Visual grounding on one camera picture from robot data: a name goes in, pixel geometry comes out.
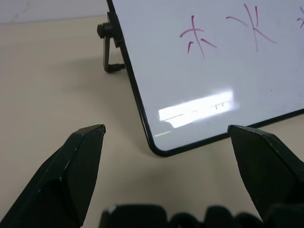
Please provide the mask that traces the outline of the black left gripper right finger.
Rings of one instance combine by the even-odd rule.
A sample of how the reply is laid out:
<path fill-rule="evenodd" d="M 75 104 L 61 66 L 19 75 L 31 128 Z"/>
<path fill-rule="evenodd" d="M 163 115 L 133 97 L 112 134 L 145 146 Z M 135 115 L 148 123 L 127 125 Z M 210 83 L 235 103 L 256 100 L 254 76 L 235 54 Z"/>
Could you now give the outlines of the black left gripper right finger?
<path fill-rule="evenodd" d="M 304 162 L 277 136 L 228 127 L 240 176 L 264 224 L 304 224 Z"/>

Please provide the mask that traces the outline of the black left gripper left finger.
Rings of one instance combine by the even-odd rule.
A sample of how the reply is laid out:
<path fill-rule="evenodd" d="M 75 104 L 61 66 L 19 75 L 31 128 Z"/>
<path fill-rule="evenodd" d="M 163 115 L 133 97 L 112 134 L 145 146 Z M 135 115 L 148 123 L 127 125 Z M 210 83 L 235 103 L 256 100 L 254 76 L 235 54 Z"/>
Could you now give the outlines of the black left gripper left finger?
<path fill-rule="evenodd" d="M 105 125 L 72 133 L 36 171 L 0 228 L 81 228 L 95 189 Z"/>

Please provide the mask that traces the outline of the black whiteboard stand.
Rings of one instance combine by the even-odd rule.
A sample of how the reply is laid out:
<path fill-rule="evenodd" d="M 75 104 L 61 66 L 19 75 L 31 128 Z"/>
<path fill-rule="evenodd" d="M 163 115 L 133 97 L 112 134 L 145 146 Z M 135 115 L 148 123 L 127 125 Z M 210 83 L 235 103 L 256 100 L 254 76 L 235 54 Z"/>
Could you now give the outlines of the black whiteboard stand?
<path fill-rule="evenodd" d="M 97 25 L 97 34 L 100 39 L 104 40 L 103 67 L 105 72 L 112 73 L 125 69 L 125 64 L 109 64 L 110 58 L 110 41 L 114 41 L 116 48 L 119 48 L 123 42 L 123 34 L 115 12 L 107 13 L 108 21 Z"/>

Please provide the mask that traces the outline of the white whiteboard with black frame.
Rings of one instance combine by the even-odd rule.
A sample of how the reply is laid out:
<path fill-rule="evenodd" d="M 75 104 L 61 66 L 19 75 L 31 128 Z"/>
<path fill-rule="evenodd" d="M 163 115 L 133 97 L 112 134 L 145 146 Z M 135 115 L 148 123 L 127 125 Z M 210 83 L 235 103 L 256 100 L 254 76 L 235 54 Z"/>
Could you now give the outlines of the white whiteboard with black frame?
<path fill-rule="evenodd" d="M 304 0 L 107 0 L 150 149 L 304 113 Z"/>

